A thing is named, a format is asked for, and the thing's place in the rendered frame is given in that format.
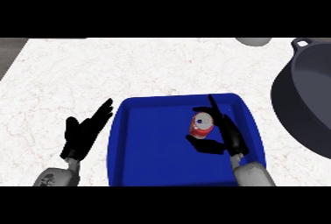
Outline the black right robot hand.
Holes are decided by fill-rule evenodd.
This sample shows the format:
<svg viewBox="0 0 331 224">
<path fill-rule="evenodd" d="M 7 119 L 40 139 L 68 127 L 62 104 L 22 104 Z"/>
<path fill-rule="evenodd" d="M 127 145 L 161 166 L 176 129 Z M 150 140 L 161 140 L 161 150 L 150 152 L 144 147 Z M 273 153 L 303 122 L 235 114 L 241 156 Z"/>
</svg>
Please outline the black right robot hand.
<svg viewBox="0 0 331 224">
<path fill-rule="evenodd" d="M 215 140 L 211 139 L 198 139 L 192 135 L 187 135 L 186 139 L 190 142 L 190 145 L 195 150 L 201 153 L 221 155 L 223 152 L 227 151 L 230 156 L 235 156 L 236 154 L 246 155 L 249 150 L 243 141 L 243 136 L 233 123 L 233 120 L 218 110 L 218 106 L 211 95 L 208 95 L 208 100 L 211 103 L 209 107 L 196 107 L 192 110 L 195 112 L 204 112 L 211 116 L 212 124 L 220 131 L 221 142 L 218 143 Z"/>
</svg>

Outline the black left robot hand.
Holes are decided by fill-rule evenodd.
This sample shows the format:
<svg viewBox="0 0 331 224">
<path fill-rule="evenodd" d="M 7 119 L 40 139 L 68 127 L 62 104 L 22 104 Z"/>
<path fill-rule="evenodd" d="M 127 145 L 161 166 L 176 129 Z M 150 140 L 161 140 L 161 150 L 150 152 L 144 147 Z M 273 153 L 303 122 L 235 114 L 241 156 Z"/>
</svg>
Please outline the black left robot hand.
<svg viewBox="0 0 331 224">
<path fill-rule="evenodd" d="M 81 161 L 85 158 L 93 143 L 96 142 L 99 132 L 102 131 L 110 117 L 112 99 L 108 99 L 97 108 L 94 115 L 82 122 L 78 122 L 78 119 L 74 116 L 66 119 L 66 143 L 59 154 L 63 159 L 72 158 Z"/>
</svg>

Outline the red soda can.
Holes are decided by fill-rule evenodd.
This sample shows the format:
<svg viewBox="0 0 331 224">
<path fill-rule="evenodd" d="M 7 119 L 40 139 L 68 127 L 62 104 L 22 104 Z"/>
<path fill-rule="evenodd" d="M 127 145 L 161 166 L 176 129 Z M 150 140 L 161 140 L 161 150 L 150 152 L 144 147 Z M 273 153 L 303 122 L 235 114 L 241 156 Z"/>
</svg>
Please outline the red soda can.
<svg viewBox="0 0 331 224">
<path fill-rule="evenodd" d="M 190 119 L 190 135 L 198 139 L 204 139 L 208 136 L 211 130 L 212 117 L 205 112 L 196 113 Z"/>
</svg>

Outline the blue plastic tray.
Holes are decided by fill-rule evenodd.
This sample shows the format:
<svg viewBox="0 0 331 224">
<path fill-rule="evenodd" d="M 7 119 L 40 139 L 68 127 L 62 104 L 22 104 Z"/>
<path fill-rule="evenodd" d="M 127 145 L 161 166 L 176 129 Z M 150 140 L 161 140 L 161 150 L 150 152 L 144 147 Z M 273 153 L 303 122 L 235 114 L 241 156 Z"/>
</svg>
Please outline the blue plastic tray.
<svg viewBox="0 0 331 224">
<path fill-rule="evenodd" d="M 264 147 L 254 118 L 236 94 L 136 97 L 122 101 L 108 137 L 110 186 L 233 186 L 226 153 L 199 153 L 189 134 L 195 107 L 215 101 L 242 132 L 249 153 L 245 165 L 264 161 Z"/>
</svg>

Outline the dark grey pot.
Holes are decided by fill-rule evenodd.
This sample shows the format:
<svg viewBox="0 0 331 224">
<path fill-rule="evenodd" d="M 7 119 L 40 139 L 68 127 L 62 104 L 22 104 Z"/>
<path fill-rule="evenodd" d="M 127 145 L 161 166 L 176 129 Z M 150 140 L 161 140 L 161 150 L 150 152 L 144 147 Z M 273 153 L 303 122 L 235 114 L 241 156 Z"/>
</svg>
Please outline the dark grey pot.
<svg viewBox="0 0 331 224">
<path fill-rule="evenodd" d="M 273 112 L 295 141 L 331 159 L 331 42 L 295 38 L 270 90 Z"/>
</svg>

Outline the pale grey rounded object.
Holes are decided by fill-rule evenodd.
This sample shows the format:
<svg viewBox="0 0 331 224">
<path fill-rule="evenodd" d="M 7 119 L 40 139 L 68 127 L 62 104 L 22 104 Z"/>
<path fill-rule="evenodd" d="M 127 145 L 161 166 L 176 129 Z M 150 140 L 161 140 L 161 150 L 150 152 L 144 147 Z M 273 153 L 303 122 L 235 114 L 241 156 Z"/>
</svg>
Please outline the pale grey rounded object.
<svg viewBox="0 0 331 224">
<path fill-rule="evenodd" d="M 236 38 L 246 46 L 264 46 L 270 42 L 270 38 Z"/>
</svg>

